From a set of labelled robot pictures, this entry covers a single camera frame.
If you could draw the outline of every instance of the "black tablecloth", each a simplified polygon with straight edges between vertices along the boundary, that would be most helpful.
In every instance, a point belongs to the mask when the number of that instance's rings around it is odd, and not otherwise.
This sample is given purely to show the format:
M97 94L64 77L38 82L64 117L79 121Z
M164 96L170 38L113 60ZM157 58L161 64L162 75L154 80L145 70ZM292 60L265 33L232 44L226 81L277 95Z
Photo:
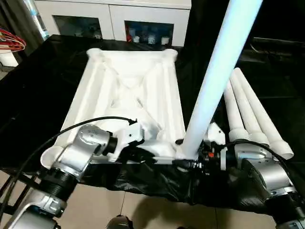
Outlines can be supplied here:
M0 167L3 170L18 168L35 148L60 130L88 60L86 51L94 47L124 51L162 49L127 42L51 36L0 81ZM197 47L185 48L180 50L176 61L186 126L208 64L208 60L202 61L203 52ZM237 66L293 149L293 162L302 169L305 158L303 59L279 59L244 51ZM229 132L223 100L214 120L225 133ZM37 155L31 161L27 172L40 168L39 158ZM161 165L99 165L88 170L83 183L190 204L266 213L251 179L240 172L234 177L238 179L229 179L227 173L205 177Z

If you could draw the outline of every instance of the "glass cabinet door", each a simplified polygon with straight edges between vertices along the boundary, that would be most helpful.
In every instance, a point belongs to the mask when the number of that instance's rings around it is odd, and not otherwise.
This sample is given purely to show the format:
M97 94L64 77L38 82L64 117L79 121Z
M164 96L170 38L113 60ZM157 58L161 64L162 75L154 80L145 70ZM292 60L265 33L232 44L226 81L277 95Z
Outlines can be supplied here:
M110 5L118 41L183 46L189 10Z
M174 24L125 21L126 40L150 45L172 45Z
M53 15L61 35L102 38L98 18Z
M105 4L35 1L49 35L113 39L109 6Z

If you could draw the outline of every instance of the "cable connector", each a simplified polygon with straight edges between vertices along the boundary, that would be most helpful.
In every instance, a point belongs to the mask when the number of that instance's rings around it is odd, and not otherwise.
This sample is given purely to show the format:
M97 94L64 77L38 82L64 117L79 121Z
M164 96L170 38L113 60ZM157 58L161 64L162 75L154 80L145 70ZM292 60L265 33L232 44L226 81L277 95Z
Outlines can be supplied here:
M184 169L203 169L203 163L194 160L174 160L172 164Z
M129 125L135 124L137 122L138 122L138 119L136 119L136 120L128 119Z

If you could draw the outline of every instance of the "white cylindrical rod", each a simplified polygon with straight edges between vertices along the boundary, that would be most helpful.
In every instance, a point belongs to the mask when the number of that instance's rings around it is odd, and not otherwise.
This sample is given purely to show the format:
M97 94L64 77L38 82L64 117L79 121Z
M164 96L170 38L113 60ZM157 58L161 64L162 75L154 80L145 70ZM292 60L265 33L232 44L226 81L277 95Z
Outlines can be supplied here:
M197 159L198 148L263 0L230 0L177 158Z
M230 142L239 139L249 140L249 133L244 129L244 124L239 113L239 109L230 81L228 82L227 87L224 91L224 102L230 126Z
M255 114L234 71L232 72L230 82L233 88L240 114L243 118L244 126L249 133L250 140L269 145L268 139L266 135L262 132L255 117Z
M292 158L294 156L292 149L290 148L289 144L285 142L282 139L281 135L278 133L275 125L273 124L272 120L270 119L263 105L257 98L255 92L253 91L252 87L246 80L242 71L239 68L236 68L234 69L234 72L239 82L241 83L241 86L245 92L245 95L251 105L251 108L256 116L256 119L261 129L266 134L270 142L270 148L285 159Z

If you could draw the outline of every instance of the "robotic arm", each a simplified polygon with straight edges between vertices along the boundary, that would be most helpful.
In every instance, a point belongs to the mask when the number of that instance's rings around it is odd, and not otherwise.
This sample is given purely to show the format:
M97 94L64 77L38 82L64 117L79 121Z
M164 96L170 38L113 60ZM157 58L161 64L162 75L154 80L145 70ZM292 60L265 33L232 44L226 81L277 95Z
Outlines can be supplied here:
M217 125L211 124L208 134L213 129L218 130ZM108 157L111 160L116 153L115 157L120 158L122 149L131 146L141 150L136 147L143 143L141 132L139 123L128 126L119 132L124 134L115 136L94 125L83 125L74 141L65 147L49 173L42 178L40 189L31 191L4 228L60 229L53 218L59 218L63 214L68 198L92 159ZM223 133L220 136L214 137L223 139ZM183 169L204 171L205 174L236 166L246 170L265 197L265 204L277 223L276 228L305 229L303 202L281 165L267 157L266 150L259 146L241 142L225 147L221 143L222 140L214 141L206 136L204 148L208 147L208 153L203 153L196 161L173 159L172 164Z

